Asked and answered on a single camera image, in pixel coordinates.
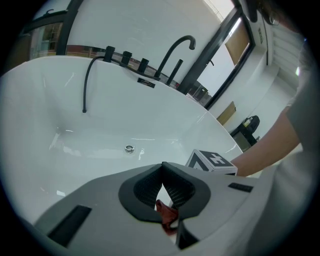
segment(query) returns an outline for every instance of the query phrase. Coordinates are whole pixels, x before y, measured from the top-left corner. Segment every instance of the window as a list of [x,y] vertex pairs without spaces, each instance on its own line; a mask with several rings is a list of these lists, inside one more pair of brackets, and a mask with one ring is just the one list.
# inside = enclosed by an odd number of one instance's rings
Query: window
[[30,32],[30,60],[56,55],[62,22],[38,27]]
[[240,17],[186,95],[205,106],[228,79],[250,44],[246,26]]

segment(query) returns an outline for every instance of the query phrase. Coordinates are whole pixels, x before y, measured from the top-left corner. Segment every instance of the bathtub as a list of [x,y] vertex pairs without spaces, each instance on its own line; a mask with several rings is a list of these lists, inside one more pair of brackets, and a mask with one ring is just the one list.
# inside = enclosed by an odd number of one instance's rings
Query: bathtub
[[97,177],[162,161],[185,165],[193,149],[227,160],[242,153],[202,106],[161,82],[138,83],[139,75],[113,63],[93,64],[82,113],[90,61],[42,57],[1,78],[1,179],[30,223]]

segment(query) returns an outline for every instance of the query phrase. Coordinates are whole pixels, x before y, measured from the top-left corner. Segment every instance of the black window frame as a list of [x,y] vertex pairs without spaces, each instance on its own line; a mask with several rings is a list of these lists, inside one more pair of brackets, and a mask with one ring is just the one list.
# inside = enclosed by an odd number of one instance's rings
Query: black window frame
[[187,94],[188,91],[192,88],[194,83],[200,77],[201,73],[205,70],[210,60],[216,54],[220,46],[223,44],[224,40],[227,38],[230,30],[237,22],[237,20],[241,18],[246,31],[249,37],[249,47],[245,50],[244,54],[240,58],[239,62],[234,67],[233,71],[230,73],[228,78],[219,88],[219,90],[212,96],[212,98],[205,104],[204,108],[209,110],[217,100],[222,96],[222,94],[226,91],[232,81],[235,79],[243,65],[245,64],[246,60],[248,59],[249,55],[253,51],[254,47],[256,46],[254,36],[252,34],[252,30],[249,24],[247,17],[245,16],[243,9],[239,2],[235,3],[234,9],[229,13],[229,15],[223,20],[219,29],[214,34],[210,42],[205,46],[203,51],[201,52],[198,59],[194,62],[186,76],[183,78],[181,84],[177,88],[177,90],[183,94]]

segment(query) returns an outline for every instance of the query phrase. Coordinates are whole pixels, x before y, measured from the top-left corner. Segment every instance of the white cube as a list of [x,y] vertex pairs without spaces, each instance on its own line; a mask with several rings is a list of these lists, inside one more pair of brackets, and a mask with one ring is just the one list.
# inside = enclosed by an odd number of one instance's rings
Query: white cube
[[194,149],[185,166],[216,174],[237,175],[238,168],[215,152]]

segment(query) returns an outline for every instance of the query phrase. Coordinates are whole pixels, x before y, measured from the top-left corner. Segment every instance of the wall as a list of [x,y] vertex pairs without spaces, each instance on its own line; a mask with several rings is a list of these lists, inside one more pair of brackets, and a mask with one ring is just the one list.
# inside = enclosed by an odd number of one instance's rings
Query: wall
[[267,133],[295,93],[292,87],[276,77],[272,86],[250,114],[250,116],[256,115],[260,118],[260,125],[253,133],[254,137],[262,138]]
[[238,75],[209,112],[217,118],[233,101],[236,112],[224,125],[228,132],[232,132],[256,108],[278,71],[277,66],[266,66],[266,50],[256,46]]
[[163,73],[171,74],[183,60],[174,80],[180,83],[201,51],[220,27],[220,21],[199,0],[84,0],[73,23],[68,45],[115,47],[132,57],[149,60],[158,68],[171,45],[180,37],[196,39],[195,50],[185,41],[172,53]]

